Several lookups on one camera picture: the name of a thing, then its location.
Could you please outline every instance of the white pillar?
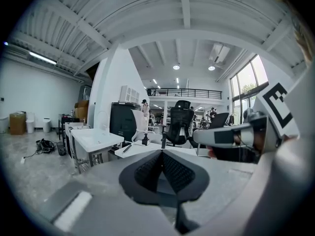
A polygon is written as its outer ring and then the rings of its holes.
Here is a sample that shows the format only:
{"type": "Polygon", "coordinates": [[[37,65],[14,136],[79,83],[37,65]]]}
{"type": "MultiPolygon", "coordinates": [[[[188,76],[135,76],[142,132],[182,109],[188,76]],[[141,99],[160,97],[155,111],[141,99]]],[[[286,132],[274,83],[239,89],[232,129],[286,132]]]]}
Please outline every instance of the white pillar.
{"type": "Polygon", "coordinates": [[[167,119],[167,101],[164,101],[164,117],[163,117],[163,125],[166,125],[167,119]]]}

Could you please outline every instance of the black railing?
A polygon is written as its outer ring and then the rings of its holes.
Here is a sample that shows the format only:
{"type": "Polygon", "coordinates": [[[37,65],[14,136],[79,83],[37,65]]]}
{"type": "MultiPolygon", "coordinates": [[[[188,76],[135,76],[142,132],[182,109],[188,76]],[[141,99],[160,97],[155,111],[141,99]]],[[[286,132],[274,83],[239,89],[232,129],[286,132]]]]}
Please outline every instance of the black railing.
{"type": "Polygon", "coordinates": [[[209,99],[222,99],[222,91],[203,89],[176,89],[176,88],[148,88],[148,96],[177,96],[177,97],[200,97],[209,99]]]}

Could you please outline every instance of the white desk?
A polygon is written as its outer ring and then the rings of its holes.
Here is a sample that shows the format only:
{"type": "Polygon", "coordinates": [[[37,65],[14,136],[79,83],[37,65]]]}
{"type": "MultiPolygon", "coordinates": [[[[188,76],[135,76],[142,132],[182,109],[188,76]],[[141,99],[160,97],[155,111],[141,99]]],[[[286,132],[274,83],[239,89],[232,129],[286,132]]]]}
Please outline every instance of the white desk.
{"type": "MultiPolygon", "coordinates": [[[[126,153],[123,153],[123,152],[125,149],[127,149],[127,147],[120,148],[120,149],[115,151],[115,155],[118,157],[121,157],[121,158],[125,158],[125,157],[129,157],[132,155],[137,155],[137,154],[141,154],[141,153],[145,153],[145,152],[148,152],[151,150],[161,148],[161,144],[150,143],[148,146],[144,146],[141,143],[142,143],[142,141],[137,141],[135,143],[132,143],[131,148],[128,149],[126,153]]],[[[194,149],[191,149],[191,148],[165,146],[165,149],[169,149],[169,150],[178,151],[178,152],[182,152],[185,154],[197,156],[196,151],[194,149]]]]}
{"type": "Polygon", "coordinates": [[[78,142],[88,153],[91,167],[93,166],[93,154],[100,154],[106,148],[110,148],[124,141],[124,138],[121,136],[114,135],[112,133],[105,134],[104,130],[97,128],[72,130],[71,134],[73,142],[73,152],[75,155],[75,161],[77,163],[79,173],[80,167],[75,150],[75,141],[78,142]]]}

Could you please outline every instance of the window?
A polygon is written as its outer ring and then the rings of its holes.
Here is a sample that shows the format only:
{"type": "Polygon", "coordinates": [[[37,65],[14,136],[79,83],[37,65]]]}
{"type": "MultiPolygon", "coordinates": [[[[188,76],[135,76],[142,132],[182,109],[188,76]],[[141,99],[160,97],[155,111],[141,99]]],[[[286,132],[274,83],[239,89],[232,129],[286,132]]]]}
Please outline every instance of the window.
{"type": "Polygon", "coordinates": [[[259,55],[257,55],[252,60],[252,66],[254,67],[254,71],[256,73],[258,85],[261,85],[268,81],[267,74],[264,68],[264,65],[261,62],[259,55]]]}
{"type": "Polygon", "coordinates": [[[266,86],[267,74],[259,55],[256,55],[231,79],[234,124],[243,123],[243,112],[253,108],[256,95],[266,86]]]}
{"type": "Polygon", "coordinates": [[[233,97],[240,95],[236,75],[232,78],[233,97]]]}

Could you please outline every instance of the fluorescent light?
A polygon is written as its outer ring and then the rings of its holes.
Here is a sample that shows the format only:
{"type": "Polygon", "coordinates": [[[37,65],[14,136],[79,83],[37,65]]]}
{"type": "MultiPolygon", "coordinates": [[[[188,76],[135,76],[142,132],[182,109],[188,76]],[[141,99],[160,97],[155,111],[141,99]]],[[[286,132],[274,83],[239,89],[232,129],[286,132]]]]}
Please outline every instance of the fluorescent light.
{"type": "Polygon", "coordinates": [[[57,62],[55,62],[55,61],[53,61],[53,60],[51,60],[51,59],[45,58],[45,57],[43,57],[43,56],[41,56],[41,55],[38,55],[38,54],[36,54],[36,53],[30,52],[30,55],[32,55],[32,56],[35,57],[35,58],[41,59],[41,60],[43,60],[43,61],[46,61],[46,62],[48,62],[48,63],[51,63],[51,64],[53,64],[53,65],[57,64],[57,62]]]}

